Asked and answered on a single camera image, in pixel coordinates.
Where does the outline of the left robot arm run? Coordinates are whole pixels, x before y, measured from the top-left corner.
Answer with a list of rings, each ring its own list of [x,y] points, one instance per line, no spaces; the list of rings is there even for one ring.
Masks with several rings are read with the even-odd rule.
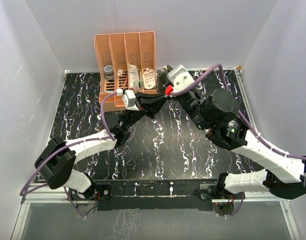
[[[118,114],[112,122],[107,122],[102,102],[103,130],[75,140],[54,138],[36,160],[35,168],[50,189],[65,187],[79,192],[86,200],[92,199],[96,194],[96,183],[88,174],[74,170],[73,166],[89,156],[124,145],[131,135],[130,127],[144,116],[154,118],[168,99],[164,94],[146,94],[121,88],[104,99],[114,96],[122,97],[126,111]]]

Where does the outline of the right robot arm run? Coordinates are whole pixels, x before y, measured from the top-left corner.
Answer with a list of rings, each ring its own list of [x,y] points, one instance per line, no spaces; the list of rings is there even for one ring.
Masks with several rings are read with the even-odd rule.
[[[306,194],[306,156],[293,156],[255,131],[225,85],[202,97],[198,85],[206,77],[193,79],[182,65],[165,66],[161,79],[165,94],[176,98],[196,127],[207,130],[206,137],[219,148],[243,155],[259,164],[260,171],[222,173],[215,185],[201,187],[199,193],[216,199],[243,192],[269,192],[293,200]]]

